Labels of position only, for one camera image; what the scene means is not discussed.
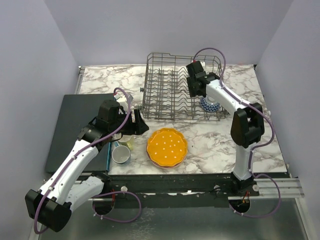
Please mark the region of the pale yellow mug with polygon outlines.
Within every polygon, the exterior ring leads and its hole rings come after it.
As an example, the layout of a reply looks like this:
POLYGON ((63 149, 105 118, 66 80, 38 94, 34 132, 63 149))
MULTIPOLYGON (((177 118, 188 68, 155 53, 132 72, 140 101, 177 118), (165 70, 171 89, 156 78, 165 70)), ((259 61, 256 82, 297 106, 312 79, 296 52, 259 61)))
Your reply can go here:
POLYGON ((128 147, 131 151, 134 149, 134 136, 133 135, 123 135, 118 143, 128 147))

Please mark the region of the orange blue patterned bowl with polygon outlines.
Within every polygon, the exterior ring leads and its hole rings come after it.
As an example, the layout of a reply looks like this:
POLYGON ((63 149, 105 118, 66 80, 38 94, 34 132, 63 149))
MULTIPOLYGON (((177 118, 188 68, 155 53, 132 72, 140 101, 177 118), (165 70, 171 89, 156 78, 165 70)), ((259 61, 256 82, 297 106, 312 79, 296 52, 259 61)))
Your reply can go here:
POLYGON ((201 108, 208 113, 215 113, 221 108, 221 105, 218 102, 207 102, 205 97, 202 97, 199 103, 201 108))

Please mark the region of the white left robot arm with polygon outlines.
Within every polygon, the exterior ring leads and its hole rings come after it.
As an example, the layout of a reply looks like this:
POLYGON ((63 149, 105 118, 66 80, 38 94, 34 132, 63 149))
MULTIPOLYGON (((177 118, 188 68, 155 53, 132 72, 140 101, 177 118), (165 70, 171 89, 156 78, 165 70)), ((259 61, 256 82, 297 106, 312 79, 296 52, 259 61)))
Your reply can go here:
POLYGON ((72 150, 56 172, 38 190, 31 189, 25 195, 34 232, 43 233, 38 230, 38 224, 59 232, 72 212, 84 202, 95 196, 107 197, 111 191, 107 177, 93 173, 77 187, 74 183, 113 135, 142 135, 148 130, 140 110, 124 110, 116 100, 105 100, 98 115, 81 129, 72 150))

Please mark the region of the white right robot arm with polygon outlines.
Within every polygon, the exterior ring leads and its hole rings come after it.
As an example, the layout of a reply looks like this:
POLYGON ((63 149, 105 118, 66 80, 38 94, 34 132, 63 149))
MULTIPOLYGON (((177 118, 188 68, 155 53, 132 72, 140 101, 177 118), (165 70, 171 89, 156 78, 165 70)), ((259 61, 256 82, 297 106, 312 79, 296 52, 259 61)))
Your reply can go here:
POLYGON ((217 102, 233 116, 230 135, 236 144, 236 157, 230 177, 230 191, 241 196, 254 182, 250 150, 265 133, 263 116, 258 113, 263 110, 262 106, 240 98, 215 73, 207 74, 200 61, 193 61, 186 69, 189 95, 203 96, 209 102, 217 102))

